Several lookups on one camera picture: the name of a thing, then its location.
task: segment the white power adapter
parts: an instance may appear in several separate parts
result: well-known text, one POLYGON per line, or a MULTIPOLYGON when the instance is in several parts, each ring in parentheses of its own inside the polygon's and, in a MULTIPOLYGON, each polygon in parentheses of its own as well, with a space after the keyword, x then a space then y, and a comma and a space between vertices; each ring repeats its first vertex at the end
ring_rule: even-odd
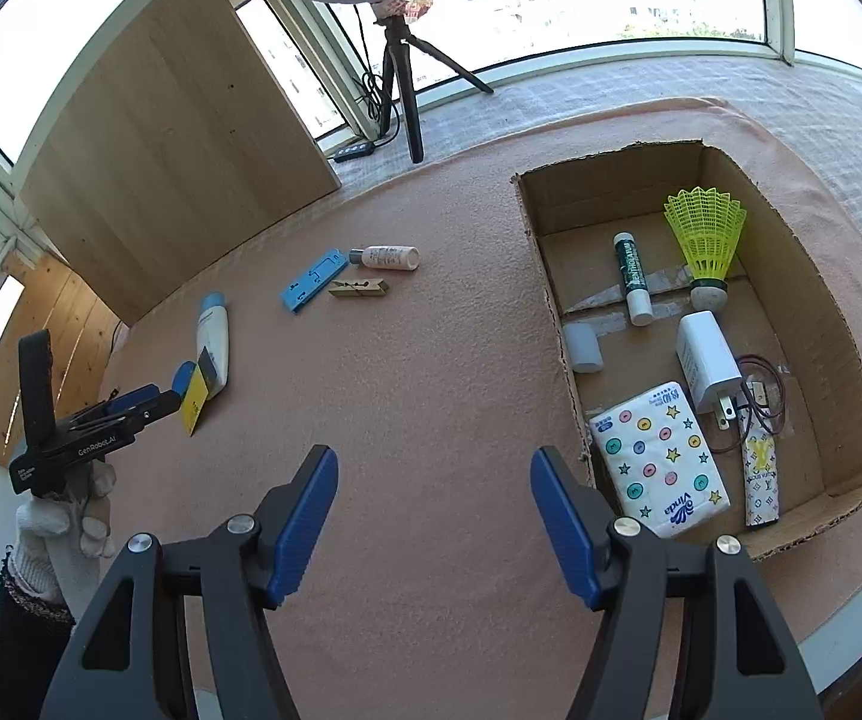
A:
POLYGON ((709 311, 682 317, 677 327, 677 359, 691 389, 696 413, 714 412, 723 430, 736 415, 732 395, 741 390, 741 376, 717 319, 709 311))

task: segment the yellow card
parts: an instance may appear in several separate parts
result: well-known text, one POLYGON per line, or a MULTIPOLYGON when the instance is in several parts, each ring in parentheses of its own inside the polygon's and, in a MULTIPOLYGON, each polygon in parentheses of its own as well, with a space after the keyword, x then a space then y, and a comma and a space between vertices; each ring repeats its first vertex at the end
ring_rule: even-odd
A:
POLYGON ((188 391, 181 401, 181 421, 187 429, 188 436, 194 432, 194 425, 197 425, 197 418, 205 400, 207 400, 207 383, 200 372, 200 365, 195 365, 194 373, 191 374, 191 384, 188 385, 188 391))

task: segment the light blue rectangular object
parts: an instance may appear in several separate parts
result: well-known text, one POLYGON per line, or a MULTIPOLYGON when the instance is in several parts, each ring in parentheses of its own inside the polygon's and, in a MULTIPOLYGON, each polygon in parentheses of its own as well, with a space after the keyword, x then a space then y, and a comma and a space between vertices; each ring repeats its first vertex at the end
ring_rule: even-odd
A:
POLYGON ((288 289, 281 293, 290 311, 297 313, 301 306, 320 292, 327 283, 343 271, 347 265, 347 256, 341 253, 339 248, 333 248, 322 258, 317 260, 306 274, 300 274, 295 278, 288 289))

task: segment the wooden clothespin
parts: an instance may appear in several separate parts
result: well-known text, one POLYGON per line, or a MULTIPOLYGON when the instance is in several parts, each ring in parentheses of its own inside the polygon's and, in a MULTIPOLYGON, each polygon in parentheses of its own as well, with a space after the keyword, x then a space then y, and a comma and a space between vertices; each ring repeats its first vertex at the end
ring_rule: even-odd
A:
POLYGON ((384 298, 388 293, 388 282, 382 278, 332 281, 327 290, 335 298, 384 298))

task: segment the vinda logo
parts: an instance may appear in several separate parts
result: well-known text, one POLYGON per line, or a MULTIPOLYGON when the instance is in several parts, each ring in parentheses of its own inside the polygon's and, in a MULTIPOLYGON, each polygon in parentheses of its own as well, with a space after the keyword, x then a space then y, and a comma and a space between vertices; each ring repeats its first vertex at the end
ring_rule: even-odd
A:
POLYGON ((674 503, 670 504, 667 509, 664 509, 664 514, 671 516, 671 521, 674 525, 683 525, 687 522, 687 518, 693 514, 693 500, 691 493, 684 493, 674 503))
POLYGON ((89 443, 86 447, 82 447, 82 449, 77 450, 77 456, 82 458, 85 455, 90 455, 92 452, 97 452, 99 449, 103 449, 106 446, 116 443, 117 440, 117 436, 111 436, 104 439, 102 442, 89 443))

